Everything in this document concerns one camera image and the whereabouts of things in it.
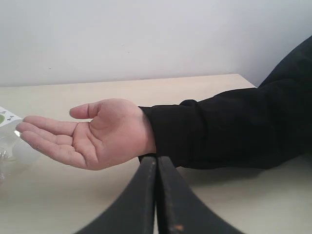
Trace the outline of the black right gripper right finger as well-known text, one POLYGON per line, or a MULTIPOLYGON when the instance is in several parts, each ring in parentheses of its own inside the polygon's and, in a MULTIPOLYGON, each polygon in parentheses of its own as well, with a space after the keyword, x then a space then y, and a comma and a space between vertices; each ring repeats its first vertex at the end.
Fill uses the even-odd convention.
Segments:
POLYGON ((157 225, 160 234, 239 234, 191 190, 168 157, 157 159, 157 225))

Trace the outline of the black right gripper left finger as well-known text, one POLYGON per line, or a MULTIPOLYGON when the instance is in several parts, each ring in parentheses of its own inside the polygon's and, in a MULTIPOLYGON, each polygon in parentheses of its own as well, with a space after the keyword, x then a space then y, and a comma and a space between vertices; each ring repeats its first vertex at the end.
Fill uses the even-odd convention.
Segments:
POLYGON ((121 195, 78 234, 152 234, 156 158, 143 158, 121 195))

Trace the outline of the black sleeved forearm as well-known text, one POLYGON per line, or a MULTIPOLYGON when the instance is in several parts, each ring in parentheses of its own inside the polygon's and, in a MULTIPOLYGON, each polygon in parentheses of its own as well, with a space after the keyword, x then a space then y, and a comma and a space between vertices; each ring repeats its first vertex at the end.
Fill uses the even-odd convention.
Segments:
POLYGON ((177 167, 270 169, 312 152, 312 40, 257 87, 143 107, 156 154, 177 167))

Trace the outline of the open bare palm hand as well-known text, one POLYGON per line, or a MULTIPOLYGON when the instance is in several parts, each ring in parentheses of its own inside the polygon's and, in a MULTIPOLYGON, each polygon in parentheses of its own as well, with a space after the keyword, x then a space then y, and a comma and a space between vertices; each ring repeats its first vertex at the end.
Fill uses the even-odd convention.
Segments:
POLYGON ((105 99, 70 110, 72 121, 27 116, 16 126, 33 149, 65 165, 102 170, 156 152, 151 124, 125 99, 105 99))

